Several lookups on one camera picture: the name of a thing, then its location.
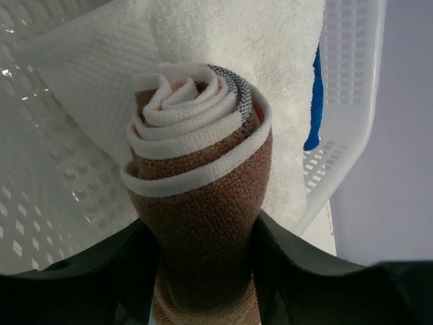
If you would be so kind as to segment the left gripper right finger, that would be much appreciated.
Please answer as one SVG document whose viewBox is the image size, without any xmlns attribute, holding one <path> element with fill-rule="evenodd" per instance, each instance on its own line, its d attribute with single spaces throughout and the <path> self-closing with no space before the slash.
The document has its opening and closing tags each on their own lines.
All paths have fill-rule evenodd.
<svg viewBox="0 0 433 325">
<path fill-rule="evenodd" d="M 259 215 L 252 231 L 262 324 L 431 324 L 432 262 L 362 266 Z"/>
</svg>

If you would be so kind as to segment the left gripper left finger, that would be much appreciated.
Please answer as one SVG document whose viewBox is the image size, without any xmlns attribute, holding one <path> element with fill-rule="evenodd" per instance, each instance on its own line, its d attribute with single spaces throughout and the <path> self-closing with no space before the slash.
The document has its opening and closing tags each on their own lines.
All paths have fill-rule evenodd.
<svg viewBox="0 0 433 325">
<path fill-rule="evenodd" d="M 42 271 L 1 276 L 2 324 L 148 324 L 158 244 L 137 220 Z"/>
</svg>

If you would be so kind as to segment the orange brown patterned towel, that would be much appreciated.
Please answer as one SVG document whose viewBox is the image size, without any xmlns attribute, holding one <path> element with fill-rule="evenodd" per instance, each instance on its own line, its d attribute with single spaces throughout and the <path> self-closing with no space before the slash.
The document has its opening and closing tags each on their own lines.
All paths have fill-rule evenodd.
<svg viewBox="0 0 433 325">
<path fill-rule="evenodd" d="M 271 112 L 226 68 L 163 64 L 133 77 L 121 176 L 156 237 L 158 324 L 259 324 L 251 236 L 271 169 Z"/>
</svg>

